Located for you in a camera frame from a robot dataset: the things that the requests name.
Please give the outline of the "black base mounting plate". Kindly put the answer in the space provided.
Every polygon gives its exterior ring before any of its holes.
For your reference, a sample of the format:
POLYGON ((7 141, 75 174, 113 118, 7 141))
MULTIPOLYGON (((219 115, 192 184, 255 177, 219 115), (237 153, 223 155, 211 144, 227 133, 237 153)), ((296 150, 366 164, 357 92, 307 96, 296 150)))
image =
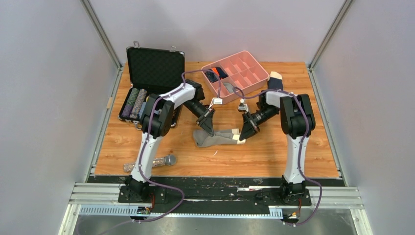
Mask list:
POLYGON ((283 203, 277 195, 280 186, 281 178, 152 177, 142 204, 153 206, 152 212, 166 212, 180 203, 174 213, 206 214, 264 214, 269 206, 312 204, 307 188, 304 197, 283 203))

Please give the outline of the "pink compartment organizer tray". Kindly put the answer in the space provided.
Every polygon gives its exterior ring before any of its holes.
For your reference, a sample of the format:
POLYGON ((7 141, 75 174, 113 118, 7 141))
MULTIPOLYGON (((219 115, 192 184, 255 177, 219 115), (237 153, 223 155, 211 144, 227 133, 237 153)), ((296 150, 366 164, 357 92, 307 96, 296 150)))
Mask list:
POLYGON ((269 73, 253 55, 246 50, 205 65, 201 69, 204 73, 215 67, 221 67, 228 74, 228 77, 220 79, 215 83, 210 83, 204 74, 204 80, 213 96, 223 99, 223 104, 239 98, 235 93, 228 93, 223 85, 224 82, 231 83, 234 87, 240 88, 247 95, 262 88, 270 77, 269 73))

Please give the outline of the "aluminium frame rail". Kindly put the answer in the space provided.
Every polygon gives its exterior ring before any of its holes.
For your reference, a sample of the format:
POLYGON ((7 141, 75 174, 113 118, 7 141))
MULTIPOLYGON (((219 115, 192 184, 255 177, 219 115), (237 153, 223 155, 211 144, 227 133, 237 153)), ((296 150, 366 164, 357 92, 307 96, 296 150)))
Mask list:
POLYGON ((110 215, 133 217, 196 217, 282 219, 290 212, 310 209, 316 216, 321 210, 349 210, 352 224, 359 235, 370 235, 372 229, 360 193, 353 187, 307 187, 302 199, 283 203, 277 199, 276 186, 251 186, 221 188, 218 195, 212 192, 182 198, 166 189, 151 186, 156 199, 151 202, 133 201, 121 191, 118 184, 77 183, 69 200, 59 234, 70 235, 75 231, 80 215, 110 215))

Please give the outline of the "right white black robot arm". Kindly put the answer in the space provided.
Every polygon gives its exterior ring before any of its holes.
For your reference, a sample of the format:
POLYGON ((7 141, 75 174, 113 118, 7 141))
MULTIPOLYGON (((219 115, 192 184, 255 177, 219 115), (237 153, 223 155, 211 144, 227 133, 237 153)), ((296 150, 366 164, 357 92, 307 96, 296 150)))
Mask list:
POLYGON ((239 139, 246 140, 260 131, 260 125, 275 115, 280 115, 280 125, 287 138, 287 162, 281 178, 278 197, 285 204, 292 204, 305 196, 306 177, 303 172, 306 147, 315 118, 309 95, 295 95, 282 90, 262 91, 258 110, 242 114, 243 126, 239 139))

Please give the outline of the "rolled dark patterned underwear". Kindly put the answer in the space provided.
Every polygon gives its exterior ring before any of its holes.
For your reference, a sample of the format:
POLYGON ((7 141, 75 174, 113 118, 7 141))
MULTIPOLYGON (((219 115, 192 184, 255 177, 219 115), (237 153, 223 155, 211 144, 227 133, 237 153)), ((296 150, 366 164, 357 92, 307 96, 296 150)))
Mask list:
POLYGON ((206 72, 204 72, 204 74, 210 83, 215 83, 219 81, 218 75, 213 70, 207 70, 206 72))

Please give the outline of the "grey underwear white waistband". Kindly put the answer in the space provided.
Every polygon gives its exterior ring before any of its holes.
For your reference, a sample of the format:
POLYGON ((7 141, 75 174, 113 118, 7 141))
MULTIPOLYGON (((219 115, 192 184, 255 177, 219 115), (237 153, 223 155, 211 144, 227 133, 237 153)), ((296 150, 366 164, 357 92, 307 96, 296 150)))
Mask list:
POLYGON ((244 144, 246 140, 240 140, 239 129, 228 129, 216 131, 210 136, 204 130, 195 130, 192 133, 193 140, 197 147, 210 147, 224 144, 244 144))

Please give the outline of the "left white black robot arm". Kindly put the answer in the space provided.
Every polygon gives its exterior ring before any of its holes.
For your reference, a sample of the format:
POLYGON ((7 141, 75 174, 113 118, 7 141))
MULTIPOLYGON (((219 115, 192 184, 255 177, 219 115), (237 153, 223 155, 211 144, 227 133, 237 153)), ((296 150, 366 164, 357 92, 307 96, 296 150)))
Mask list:
POLYGON ((150 196, 153 161, 162 139, 171 129, 173 113, 181 105, 197 117, 196 123, 209 136, 214 136, 215 110, 203 105, 205 98, 201 84, 186 80, 165 94, 151 94, 141 115, 142 137, 139 154, 130 175, 120 188, 121 203, 142 203, 150 196))

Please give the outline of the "rolled orange underwear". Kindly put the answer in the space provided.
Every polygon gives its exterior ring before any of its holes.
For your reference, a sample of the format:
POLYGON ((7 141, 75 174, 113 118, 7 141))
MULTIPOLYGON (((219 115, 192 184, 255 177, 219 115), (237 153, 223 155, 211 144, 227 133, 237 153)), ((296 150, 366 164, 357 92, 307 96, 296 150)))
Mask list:
POLYGON ((211 80, 212 80, 212 82, 216 82, 216 81, 220 80, 220 77, 217 73, 217 70, 215 68, 211 68, 210 70, 211 70, 211 80))

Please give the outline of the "rolled navy underwear in tray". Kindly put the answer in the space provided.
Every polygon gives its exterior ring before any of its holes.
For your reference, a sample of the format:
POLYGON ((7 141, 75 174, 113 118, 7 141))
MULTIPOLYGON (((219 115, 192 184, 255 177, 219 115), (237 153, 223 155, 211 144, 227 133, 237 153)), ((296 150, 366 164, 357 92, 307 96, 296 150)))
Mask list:
POLYGON ((215 67, 215 69, 217 70, 217 73, 220 79, 224 79, 228 77, 228 74, 221 67, 215 67))

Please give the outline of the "navy sock cream toe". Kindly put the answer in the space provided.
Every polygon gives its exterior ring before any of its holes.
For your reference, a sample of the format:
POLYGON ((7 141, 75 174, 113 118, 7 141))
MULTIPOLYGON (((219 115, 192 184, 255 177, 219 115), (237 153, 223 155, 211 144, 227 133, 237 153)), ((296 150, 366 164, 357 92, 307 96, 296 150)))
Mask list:
POLYGON ((282 75, 276 71, 270 73, 267 81, 268 90, 283 90, 282 75))

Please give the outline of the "rolled grey underwear in tray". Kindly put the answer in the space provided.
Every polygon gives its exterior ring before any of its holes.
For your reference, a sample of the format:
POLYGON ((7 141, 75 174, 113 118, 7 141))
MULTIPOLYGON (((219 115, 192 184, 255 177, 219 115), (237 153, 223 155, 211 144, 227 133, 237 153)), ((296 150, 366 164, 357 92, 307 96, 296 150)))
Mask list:
POLYGON ((224 82, 223 85, 224 85, 224 87, 226 88, 226 90, 228 91, 229 94, 234 93, 233 85, 231 83, 224 82))

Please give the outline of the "black poker chip case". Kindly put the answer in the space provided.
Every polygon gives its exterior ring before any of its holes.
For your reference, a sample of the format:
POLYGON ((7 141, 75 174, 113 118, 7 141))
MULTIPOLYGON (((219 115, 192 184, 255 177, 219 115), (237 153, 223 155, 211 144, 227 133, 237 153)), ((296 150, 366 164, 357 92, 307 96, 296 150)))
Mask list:
POLYGON ((136 129, 139 124, 138 113, 135 116, 127 114, 133 111, 131 92, 144 89, 146 96, 150 94, 164 94, 182 84, 182 73, 185 69, 185 53, 172 49, 145 48, 134 41, 134 45, 126 48, 127 64, 131 87, 119 111, 118 119, 133 123, 136 129))

